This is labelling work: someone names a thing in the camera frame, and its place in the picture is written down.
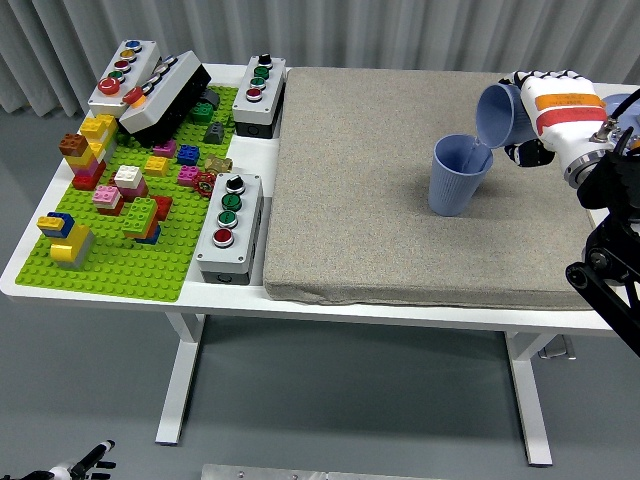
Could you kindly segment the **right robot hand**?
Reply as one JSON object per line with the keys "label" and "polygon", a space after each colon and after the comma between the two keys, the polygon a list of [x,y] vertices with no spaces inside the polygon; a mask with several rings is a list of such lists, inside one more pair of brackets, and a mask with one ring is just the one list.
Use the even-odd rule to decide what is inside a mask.
{"label": "right robot hand", "polygon": [[605,103],[593,83],[572,70],[516,71],[501,82],[514,86],[534,138],[505,151],[520,167],[542,166],[556,159],[567,182],[604,155],[608,140],[595,134],[606,123]]}

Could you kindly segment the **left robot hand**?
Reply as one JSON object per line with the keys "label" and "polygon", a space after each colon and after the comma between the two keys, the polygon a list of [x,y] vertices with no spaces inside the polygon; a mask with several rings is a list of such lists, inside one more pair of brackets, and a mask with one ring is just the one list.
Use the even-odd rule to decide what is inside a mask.
{"label": "left robot hand", "polygon": [[113,440],[106,440],[99,443],[80,460],[61,463],[49,470],[34,470],[25,475],[24,479],[110,479],[109,470],[114,469],[116,463],[104,461],[103,458],[115,445]]}

